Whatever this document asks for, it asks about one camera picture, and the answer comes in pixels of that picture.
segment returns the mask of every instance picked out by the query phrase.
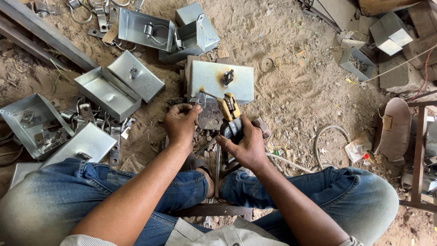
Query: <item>wrench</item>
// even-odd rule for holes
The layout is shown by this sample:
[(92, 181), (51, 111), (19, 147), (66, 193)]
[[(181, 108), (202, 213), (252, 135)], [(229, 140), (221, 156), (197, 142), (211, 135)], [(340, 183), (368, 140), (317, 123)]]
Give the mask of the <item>wrench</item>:
[[(214, 201), (214, 198), (210, 198), (208, 203), (212, 203), (212, 201)], [(211, 225), (211, 221), (209, 221), (209, 218), (210, 216), (206, 216), (206, 219), (203, 222), (203, 227), (209, 228), (209, 226)]]

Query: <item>hand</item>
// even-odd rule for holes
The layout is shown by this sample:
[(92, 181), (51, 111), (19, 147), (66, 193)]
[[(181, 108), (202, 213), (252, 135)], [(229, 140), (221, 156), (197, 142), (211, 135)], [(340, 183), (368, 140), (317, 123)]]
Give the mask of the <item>hand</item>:
[(243, 123), (244, 137), (238, 145), (222, 135), (218, 135), (215, 140), (223, 149), (231, 153), (241, 166), (254, 171), (268, 163), (264, 150), (263, 133), (260, 128), (254, 127), (246, 116), (241, 115), (240, 117)]
[(188, 152), (193, 151), (194, 122), (197, 122), (196, 118), (200, 112), (200, 105), (193, 107), (186, 103), (170, 108), (164, 117), (164, 129), (170, 141), (169, 145), (186, 148)]

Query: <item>dust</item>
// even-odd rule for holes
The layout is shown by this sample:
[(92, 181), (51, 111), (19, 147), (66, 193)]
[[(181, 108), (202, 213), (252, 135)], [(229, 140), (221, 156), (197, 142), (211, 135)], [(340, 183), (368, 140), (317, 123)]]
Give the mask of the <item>dust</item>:
[[(141, 12), (173, 21), (175, 10), (193, 3), (192, 0), (145, 0)], [(271, 137), (266, 141), (276, 146), (285, 146), (305, 158), (301, 165), (311, 168), (316, 165), (314, 158), (313, 134), (327, 125), (338, 125), (344, 128), (351, 139), (359, 134), (367, 133), (371, 142), (374, 140), (375, 129), (373, 115), (385, 104), (390, 96), (379, 90), (378, 79), (371, 81), (370, 86), (350, 84), (345, 79), (356, 78), (343, 70), (338, 62), (342, 49), (336, 42), (337, 33), (325, 22), (302, 13), (298, 1), (271, 0), (199, 0), (212, 25), (221, 38), (220, 44), (229, 53), (229, 64), (243, 65), (254, 68), (255, 100), (248, 105), (241, 105), (241, 111), (249, 118), (262, 116), (272, 133), (281, 133), (278, 138)], [(61, 5), (55, 0), (49, 4)], [(79, 19), (87, 17), (83, 8), (75, 10)], [(86, 25), (74, 22), (69, 14), (49, 16), (46, 22), (52, 24), (72, 43), (102, 66), (110, 64), (121, 51), (107, 48), (100, 41), (87, 34), (90, 27), (96, 28), (97, 18)], [(306, 66), (301, 67), (293, 62), (295, 55), (306, 50)], [(0, 40), (0, 106), (20, 100), (32, 93), (39, 93), (47, 99), (57, 98), (61, 102), (58, 110), (69, 105), (70, 99), (77, 94), (73, 85), (57, 70), (46, 64), (41, 64), (35, 58), (14, 45), (12, 42)], [(127, 140), (121, 140), (120, 163), (130, 155), (135, 155), (140, 163), (148, 163), (156, 157), (150, 148), (157, 149), (158, 143), (165, 137), (165, 130), (158, 121), (162, 120), (168, 111), (168, 102), (183, 97), (183, 85), (180, 83), (178, 65), (163, 64), (158, 60), (158, 51), (143, 46), (135, 50), (138, 58), (157, 77), (165, 79), (166, 89), (152, 103), (143, 103), (132, 117), (137, 119), (133, 124)], [(267, 73), (259, 68), (259, 60), (265, 54), (277, 58), (277, 66)], [(201, 60), (214, 61), (217, 49), (201, 56)], [(68, 73), (70, 78), (80, 76), (80, 71)], [(275, 117), (283, 120), (275, 123)], [(198, 131), (195, 148), (207, 143), (204, 132)], [(319, 149), (324, 148), (325, 154), (320, 155), (322, 163), (337, 167), (348, 165), (344, 147), (344, 136), (335, 129), (325, 131), (320, 137)], [(210, 151), (210, 158), (205, 159), (211, 169), (215, 169), (216, 153)], [(32, 161), (29, 154), (24, 154), (18, 162)], [(302, 172), (279, 162), (290, 175), (300, 175)], [(362, 161), (355, 167), (369, 170), (380, 175), (396, 187), (400, 199), (406, 199), (406, 192), (399, 188), (396, 167), (388, 163), (363, 165)], [(2, 189), (0, 197), (6, 193), (14, 166), (0, 169)], [(258, 219), (272, 210), (254, 209), (253, 219)], [(204, 217), (186, 218), (187, 221), (202, 224)], [(234, 217), (212, 217), (212, 228), (232, 223)], [(432, 216), (424, 211), (399, 207), (398, 216), (384, 235), (375, 245), (435, 245), (437, 235), (433, 230)]]

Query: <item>blue jeans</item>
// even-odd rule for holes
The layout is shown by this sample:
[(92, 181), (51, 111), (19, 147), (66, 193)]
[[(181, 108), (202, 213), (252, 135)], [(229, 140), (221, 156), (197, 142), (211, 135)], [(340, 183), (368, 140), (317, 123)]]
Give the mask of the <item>blue jeans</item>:
[[(88, 212), (134, 175), (73, 158), (31, 172), (0, 201), (0, 242), (11, 246), (58, 246)], [(395, 190), (365, 170), (326, 168), (287, 179), (365, 245), (371, 245), (385, 231), (398, 210)], [(164, 245), (177, 221), (164, 213), (192, 207), (203, 201), (207, 192), (208, 182), (201, 172), (178, 173), (135, 245)], [(226, 177), (220, 194), (237, 205), (276, 208), (258, 179), (242, 171)], [(297, 245), (280, 211), (253, 223), (279, 240)], [(202, 232), (210, 231), (193, 226)]]

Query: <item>striped shirt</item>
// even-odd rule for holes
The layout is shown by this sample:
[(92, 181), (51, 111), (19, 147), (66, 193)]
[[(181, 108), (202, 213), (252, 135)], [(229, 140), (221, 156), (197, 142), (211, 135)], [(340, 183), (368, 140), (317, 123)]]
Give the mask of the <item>striped shirt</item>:
[[(237, 217), (232, 225), (203, 233), (179, 218), (165, 246), (288, 246), (261, 227)], [(70, 235), (61, 246), (117, 246), (111, 242), (86, 235)], [(363, 246), (354, 237), (340, 246)]]

